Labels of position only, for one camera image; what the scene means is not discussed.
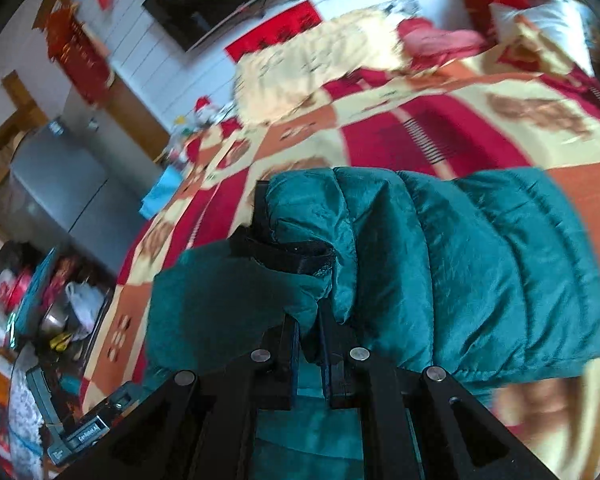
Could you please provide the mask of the teal quilted puffer jacket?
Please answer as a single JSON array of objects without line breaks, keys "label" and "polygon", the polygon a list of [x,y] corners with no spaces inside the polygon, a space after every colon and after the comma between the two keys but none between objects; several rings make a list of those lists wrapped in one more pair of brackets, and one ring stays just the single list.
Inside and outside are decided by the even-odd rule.
[{"label": "teal quilted puffer jacket", "polygon": [[360,415],[323,390],[321,304],[394,366],[444,368],[551,479],[600,472],[600,263],[545,172],[324,168],[260,183],[247,224],[155,277],[145,393],[222,370],[291,316],[296,397],[259,411],[246,479],[367,479]]}]

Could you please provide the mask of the light blue bag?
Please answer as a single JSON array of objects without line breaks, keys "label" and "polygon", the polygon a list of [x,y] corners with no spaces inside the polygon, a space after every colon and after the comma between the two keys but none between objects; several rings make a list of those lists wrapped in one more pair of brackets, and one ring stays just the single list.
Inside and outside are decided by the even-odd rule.
[{"label": "light blue bag", "polygon": [[140,205],[140,215],[146,220],[154,218],[169,203],[182,182],[183,177],[177,169],[171,166],[166,168],[157,182],[143,197]]}]

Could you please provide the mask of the grey wardrobe cabinet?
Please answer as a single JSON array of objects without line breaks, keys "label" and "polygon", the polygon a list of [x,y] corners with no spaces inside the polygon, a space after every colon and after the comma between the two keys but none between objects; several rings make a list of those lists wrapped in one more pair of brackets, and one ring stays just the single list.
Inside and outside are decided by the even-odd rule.
[{"label": "grey wardrobe cabinet", "polygon": [[116,275],[160,174],[114,118],[71,91],[62,113],[27,132],[8,156],[0,230],[42,252],[70,246]]}]

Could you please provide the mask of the wooden door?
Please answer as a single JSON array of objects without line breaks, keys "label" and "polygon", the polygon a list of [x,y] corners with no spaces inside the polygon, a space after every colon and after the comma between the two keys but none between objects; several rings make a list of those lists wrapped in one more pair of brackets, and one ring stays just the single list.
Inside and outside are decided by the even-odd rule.
[{"label": "wooden door", "polygon": [[114,74],[104,110],[150,159],[160,157],[169,133],[119,74]]}]

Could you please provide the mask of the santa plush toy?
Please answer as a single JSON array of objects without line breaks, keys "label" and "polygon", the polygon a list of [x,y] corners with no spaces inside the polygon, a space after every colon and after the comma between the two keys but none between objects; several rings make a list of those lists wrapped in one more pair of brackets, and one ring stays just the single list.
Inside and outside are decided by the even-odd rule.
[{"label": "santa plush toy", "polygon": [[215,123],[219,114],[217,107],[208,96],[201,96],[194,105],[194,118],[196,125],[200,128],[209,127]]}]

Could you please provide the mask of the red cream patterned bed blanket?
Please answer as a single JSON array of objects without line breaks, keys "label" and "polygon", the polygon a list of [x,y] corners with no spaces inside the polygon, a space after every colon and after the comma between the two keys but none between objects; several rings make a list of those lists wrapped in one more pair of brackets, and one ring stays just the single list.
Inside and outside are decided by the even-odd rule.
[{"label": "red cream patterned bed blanket", "polygon": [[183,182],[122,266],[85,369],[84,408],[144,382],[155,277],[247,224],[258,185],[285,172],[370,168],[452,181],[534,168],[567,196],[600,263],[600,84],[541,37],[421,73],[356,70],[279,122],[222,122],[186,152]]}]

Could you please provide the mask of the cream folded quilt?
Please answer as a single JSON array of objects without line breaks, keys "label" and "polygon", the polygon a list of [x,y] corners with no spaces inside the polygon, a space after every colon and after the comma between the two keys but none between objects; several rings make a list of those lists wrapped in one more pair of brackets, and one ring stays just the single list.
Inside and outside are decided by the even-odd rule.
[{"label": "cream folded quilt", "polygon": [[398,70],[404,65],[400,14],[352,11],[261,51],[236,65],[234,104],[245,126],[277,122],[312,93],[359,68]]}]

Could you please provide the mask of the red hanging door decoration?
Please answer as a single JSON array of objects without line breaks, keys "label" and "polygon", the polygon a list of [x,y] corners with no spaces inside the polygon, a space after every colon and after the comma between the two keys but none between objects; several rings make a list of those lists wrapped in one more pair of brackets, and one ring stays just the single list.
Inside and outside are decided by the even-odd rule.
[{"label": "red hanging door decoration", "polygon": [[46,21],[48,58],[67,76],[88,105],[106,101],[114,81],[107,59],[76,19],[71,6],[53,11]]}]

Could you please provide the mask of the pink ruffled pillow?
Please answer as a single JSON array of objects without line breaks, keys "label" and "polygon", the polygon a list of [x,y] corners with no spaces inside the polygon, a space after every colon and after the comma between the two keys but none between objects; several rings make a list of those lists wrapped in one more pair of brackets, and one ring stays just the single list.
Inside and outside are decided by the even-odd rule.
[{"label": "pink ruffled pillow", "polygon": [[489,47],[486,38],[474,30],[440,29],[426,18],[402,20],[396,31],[411,70],[429,70],[470,58]]}]

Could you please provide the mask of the white pillow with pattern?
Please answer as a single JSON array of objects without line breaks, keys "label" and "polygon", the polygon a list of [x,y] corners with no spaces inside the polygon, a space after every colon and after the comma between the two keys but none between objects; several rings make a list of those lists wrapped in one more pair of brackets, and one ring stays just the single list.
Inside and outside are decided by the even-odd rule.
[{"label": "white pillow with pattern", "polygon": [[561,47],[588,76],[595,75],[582,18],[569,0],[550,0],[524,10],[496,2],[489,8],[499,42],[513,39],[517,30],[516,18],[524,18]]}]

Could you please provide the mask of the red Chinese character banner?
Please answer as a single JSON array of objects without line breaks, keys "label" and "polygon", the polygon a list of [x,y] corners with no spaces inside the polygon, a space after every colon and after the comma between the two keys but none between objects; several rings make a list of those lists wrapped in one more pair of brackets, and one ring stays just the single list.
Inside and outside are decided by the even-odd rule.
[{"label": "red Chinese character banner", "polygon": [[237,63],[245,54],[282,44],[321,22],[322,17],[314,5],[309,0],[302,1],[251,29],[229,44],[225,52]]}]

